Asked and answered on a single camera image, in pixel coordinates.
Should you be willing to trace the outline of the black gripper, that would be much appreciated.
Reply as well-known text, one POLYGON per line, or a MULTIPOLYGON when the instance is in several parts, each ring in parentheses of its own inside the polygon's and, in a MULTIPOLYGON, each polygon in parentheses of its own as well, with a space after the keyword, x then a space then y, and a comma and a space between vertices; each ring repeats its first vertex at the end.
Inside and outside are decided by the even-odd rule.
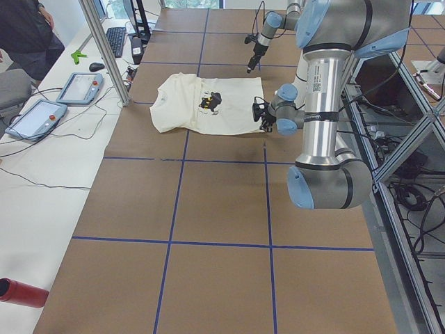
POLYGON ((252 113, 255 122, 261 120, 259 127, 262 131, 272 131, 277 118, 269 112, 270 103, 262 97, 254 97, 252 113))
POLYGON ((247 73, 251 73, 251 71, 253 71, 258 62, 260 61, 261 57, 265 55, 267 51, 267 46, 256 43, 253 49, 254 55, 252 56, 252 58, 250 59, 249 63, 248 63, 248 68, 247 68, 247 73))

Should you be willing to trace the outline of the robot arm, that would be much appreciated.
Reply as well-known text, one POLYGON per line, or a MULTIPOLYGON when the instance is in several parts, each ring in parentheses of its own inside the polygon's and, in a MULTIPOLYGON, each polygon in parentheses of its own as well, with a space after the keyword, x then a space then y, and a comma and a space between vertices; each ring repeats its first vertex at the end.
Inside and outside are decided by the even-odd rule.
POLYGON ((251 73, 266 54, 270 43, 277 37, 278 30, 295 31, 298 20, 306 6, 306 1, 288 1, 285 14, 275 11, 264 13, 263 27, 258 33, 251 32, 245 37, 244 43, 254 43, 253 56, 249 60, 247 73, 251 73))
POLYGON ((301 50, 295 81, 284 84, 266 110, 254 107, 263 129, 303 132, 302 152, 287 175, 296 207, 345 209, 369 196, 369 167, 337 133, 342 76, 350 57, 373 58, 402 48, 410 28, 411 1, 290 1, 285 14, 265 14, 252 37, 255 69, 278 30, 296 32, 301 50))

